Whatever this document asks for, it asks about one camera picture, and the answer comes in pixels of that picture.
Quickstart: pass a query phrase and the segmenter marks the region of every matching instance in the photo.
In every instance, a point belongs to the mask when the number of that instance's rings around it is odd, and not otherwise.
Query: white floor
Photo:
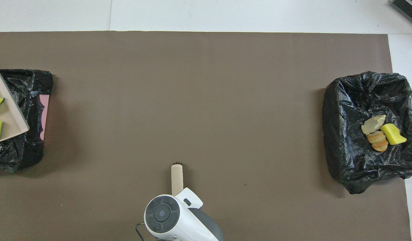
[[[0,0],[0,32],[230,31],[389,34],[412,87],[412,23],[388,0]],[[412,238],[412,178],[405,181]]]

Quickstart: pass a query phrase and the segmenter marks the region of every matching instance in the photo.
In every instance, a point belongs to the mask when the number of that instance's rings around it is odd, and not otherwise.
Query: black wire
[[[139,235],[139,238],[143,241],[142,235],[140,235],[140,232],[137,230],[137,228],[141,225],[144,225],[145,223],[138,223],[136,224],[136,226],[134,227],[134,230],[136,231],[137,235]]]
[[[135,232],[137,233],[137,235],[139,235],[139,238],[140,238],[142,241],[144,241],[143,238],[142,238],[142,235],[140,235],[140,232],[137,230],[137,228],[138,228],[139,226],[141,226],[141,225],[145,225],[145,223],[138,223],[138,224],[136,224],[136,226],[134,227],[134,230],[135,230]],[[156,241],[166,241],[166,240],[164,240],[164,239],[157,239]]]

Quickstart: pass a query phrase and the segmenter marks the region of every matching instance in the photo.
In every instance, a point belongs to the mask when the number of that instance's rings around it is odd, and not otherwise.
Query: brown paper mat
[[[0,68],[56,77],[44,159],[0,172],[0,240],[138,240],[176,161],[228,241],[410,239],[403,180],[348,194],[322,139],[323,89],[391,72],[386,35],[0,32]]]

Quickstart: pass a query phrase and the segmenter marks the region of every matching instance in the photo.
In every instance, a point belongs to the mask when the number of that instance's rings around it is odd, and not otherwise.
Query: cylindrical handle
[[[184,176],[181,164],[174,164],[171,167],[172,196],[178,195],[184,189]]]

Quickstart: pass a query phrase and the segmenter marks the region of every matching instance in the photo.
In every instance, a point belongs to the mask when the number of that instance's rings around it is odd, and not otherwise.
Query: black plastic bag
[[[15,172],[42,159],[44,141],[40,134],[44,106],[39,95],[50,95],[53,76],[41,70],[0,70],[0,73],[29,125],[29,131],[0,142],[0,168]]]
[[[322,129],[331,176],[351,193],[362,193],[373,182],[412,177],[412,91],[397,73],[365,72],[334,80],[325,91]],[[386,115],[407,141],[377,152],[361,125]]]

